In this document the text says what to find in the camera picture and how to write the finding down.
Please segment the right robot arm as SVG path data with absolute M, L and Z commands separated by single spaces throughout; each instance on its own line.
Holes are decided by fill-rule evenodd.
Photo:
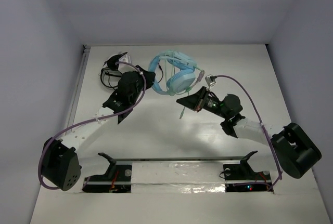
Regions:
M 283 127 L 272 126 L 265 125 L 260 117 L 257 121 L 246 118 L 241 115 L 243 107 L 234 94 L 220 100 L 203 86 L 176 102 L 192 111 L 206 110 L 223 118 L 220 126 L 228 136 L 269 146 L 279 171 L 292 178 L 301 178 L 322 158 L 321 151 L 300 125 L 291 122 Z

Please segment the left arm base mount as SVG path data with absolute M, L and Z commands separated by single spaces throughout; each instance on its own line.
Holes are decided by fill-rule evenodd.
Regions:
M 82 191 L 85 193 L 131 193 L 132 164 L 118 164 L 109 155 L 100 152 L 109 162 L 104 174 L 91 175 L 84 179 Z

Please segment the light blue headphones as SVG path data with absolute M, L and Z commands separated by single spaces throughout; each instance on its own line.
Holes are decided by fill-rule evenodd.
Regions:
M 205 71 L 198 67 L 193 58 L 175 50 L 166 50 L 156 55 L 149 63 L 148 71 L 154 72 L 160 61 L 172 66 L 171 77 L 165 81 L 166 90 L 161 88 L 157 79 L 152 86 L 160 95 L 174 96 L 188 93 L 205 75 Z

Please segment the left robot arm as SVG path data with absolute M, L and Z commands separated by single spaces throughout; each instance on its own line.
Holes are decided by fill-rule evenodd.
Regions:
M 79 180 L 79 155 L 102 134 L 105 127 L 120 124 L 141 102 L 156 78 L 140 66 L 122 74 L 118 88 L 91 119 L 69 126 L 45 141 L 37 176 L 42 187 L 68 191 Z

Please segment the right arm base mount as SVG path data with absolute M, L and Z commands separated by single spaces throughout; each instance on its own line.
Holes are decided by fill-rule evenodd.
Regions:
M 224 179 L 225 192 L 274 192 L 269 171 L 255 172 L 248 160 L 256 154 L 252 151 L 242 157 L 239 163 L 224 164 L 219 177 Z

